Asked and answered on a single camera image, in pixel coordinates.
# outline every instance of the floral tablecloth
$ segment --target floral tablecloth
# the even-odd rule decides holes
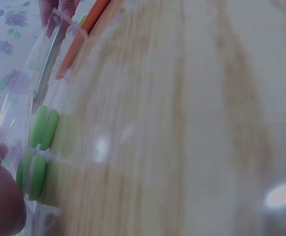
[[[82,0],[73,18],[74,21],[78,22],[86,15],[93,3],[94,0]],[[0,100],[4,100],[9,92],[27,99],[26,93],[31,83],[28,73],[34,70],[34,61],[30,62],[28,58],[43,32],[37,0],[0,0]],[[23,113],[22,107],[17,106],[17,99],[15,104],[11,116],[17,116],[17,119],[21,120],[19,114]],[[22,143],[17,140],[19,136],[17,129],[8,132],[14,132],[15,142],[10,146],[9,155],[3,165],[15,177],[15,167],[22,154]]]

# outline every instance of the plastic packaging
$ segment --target plastic packaging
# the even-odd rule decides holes
[[[48,55],[56,33],[60,35],[57,39],[57,50]],[[44,228],[47,229],[49,226],[45,225],[44,221],[41,226],[39,219],[49,217],[50,214],[56,216],[61,212],[60,209],[47,205],[42,205],[43,210],[35,209],[39,205],[38,200],[43,189],[48,162],[55,157],[49,149],[58,119],[61,120],[61,117],[65,116],[63,115],[65,110],[61,110],[55,104],[57,97],[65,97],[65,94],[57,91],[65,93],[68,88],[65,85],[65,77],[57,81],[55,77],[63,57],[76,36],[85,41],[87,33],[63,13],[54,9],[44,33],[30,50],[27,49],[31,52],[30,55],[18,63],[18,67],[22,68],[12,69],[5,77],[0,77],[0,142],[6,143],[9,147],[9,154],[2,164],[12,173],[25,198],[27,208],[27,224],[23,231],[25,235],[44,235]],[[0,75],[10,70],[9,60],[10,58],[5,57],[0,50]],[[41,77],[47,60],[48,66],[51,66],[50,74]],[[38,92],[41,95],[41,90],[45,90],[43,93],[47,96],[45,102],[40,96],[43,106],[38,105],[37,114],[32,114],[35,113],[32,104],[35,103],[33,100],[39,83],[44,83],[46,86],[40,87]],[[6,165],[6,161],[12,162],[12,165]]]

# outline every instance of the orange item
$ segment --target orange item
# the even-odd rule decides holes
[[[89,11],[87,17],[85,18],[81,28],[85,30],[88,34],[95,26],[97,20],[99,19],[100,15],[103,13],[107,5],[109,4],[110,0],[97,0],[91,10]],[[84,38],[82,35],[77,34],[69,47],[69,50],[60,66],[58,74],[56,76],[57,80],[60,80],[64,77],[65,71],[70,68],[72,65],[75,57],[77,56],[79,49],[83,45]]]

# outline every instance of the wooden table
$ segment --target wooden table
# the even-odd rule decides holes
[[[264,204],[286,181],[286,0],[132,3],[75,61],[50,235],[286,235]]]

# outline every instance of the green macaron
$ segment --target green macaron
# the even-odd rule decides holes
[[[31,170],[28,178],[31,183],[28,183],[29,200],[37,200],[42,192],[44,179],[46,174],[47,162],[43,155],[37,155],[32,158]]]
[[[38,108],[31,125],[29,134],[29,145],[36,148],[40,145],[40,150],[47,150],[53,141],[54,134],[59,122],[59,113],[47,106]]]
[[[59,113],[56,110],[52,109],[50,113],[49,121],[47,123],[46,129],[45,129],[45,132],[42,138],[40,150],[45,151],[52,145],[55,131],[58,126],[58,122],[59,122]]]
[[[16,183],[23,193],[29,195],[29,200],[37,200],[42,192],[47,169],[47,162],[43,155],[34,156],[25,153],[18,165]]]
[[[18,187],[20,188],[23,196],[25,195],[24,183],[26,181],[26,178],[24,177],[28,175],[32,157],[33,157],[33,154],[31,152],[24,153],[19,161],[18,168],[17,168],[16,183]]]
[[[50,113],[47,106],[41,106],[37,109],[29,133],[29,146],[31,148],[36,148],[42,142]]]

